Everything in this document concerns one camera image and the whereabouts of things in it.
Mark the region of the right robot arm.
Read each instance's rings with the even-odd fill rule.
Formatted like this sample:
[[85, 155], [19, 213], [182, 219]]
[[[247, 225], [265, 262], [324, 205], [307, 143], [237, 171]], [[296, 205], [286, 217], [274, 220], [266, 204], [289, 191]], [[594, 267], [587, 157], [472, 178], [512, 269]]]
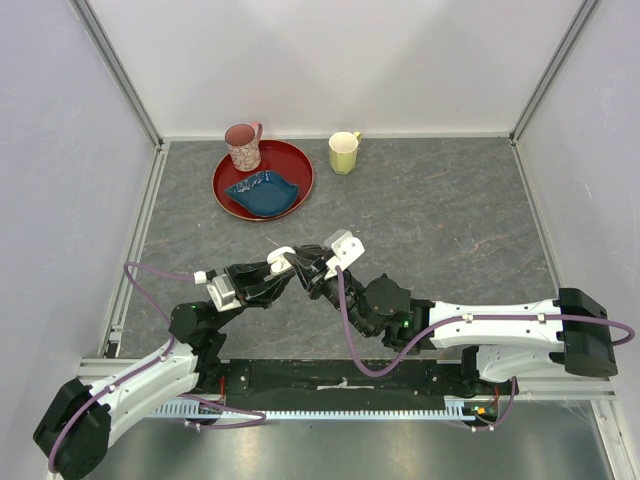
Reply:
[[618, 373], [606, 309], [577, 288], [517, 305], [459, 305], [416, 299], [387, 275], [362, 285], [319, 246], [285, 253], [310, 298], [326, 298], [342, 315], [345, 333], [380, 337], [397, 352], [368, 371], [385, 376], [409, 354], [462, 347], [458, 381], [477, 394], [490, 385], [559, 365], [570, 375], [610, 378]]

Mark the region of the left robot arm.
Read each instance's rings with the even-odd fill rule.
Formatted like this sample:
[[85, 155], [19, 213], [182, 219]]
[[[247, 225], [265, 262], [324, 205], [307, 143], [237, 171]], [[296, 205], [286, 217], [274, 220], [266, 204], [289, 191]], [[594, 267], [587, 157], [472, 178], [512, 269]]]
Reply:
[[293, 275], [291, 266], [276, 260], [183, 276], [205, 286], [210, 298], [179, 304], [165, 316], [170, 338], [164, 345], [116, 374], [89, 384], [74, 378], [60, 387], [33, 434], [49, 471], [82, 479], [116, 440], [166, 401], [215, 389], [226, 340], [222, 327], [248, 308], [270, 307]]

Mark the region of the white earbud charging case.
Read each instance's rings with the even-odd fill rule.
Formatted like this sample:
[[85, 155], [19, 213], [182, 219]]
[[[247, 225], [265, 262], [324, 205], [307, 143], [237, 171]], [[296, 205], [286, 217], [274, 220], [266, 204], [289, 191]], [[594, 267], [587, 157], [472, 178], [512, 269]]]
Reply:
[[279, 247], [267, 256], [267, 263], [270, 266], [272, 275], [281, 275], [293, 268], [288, 260], [288, 255], [294, 255], [295, 250], [289, 246]]

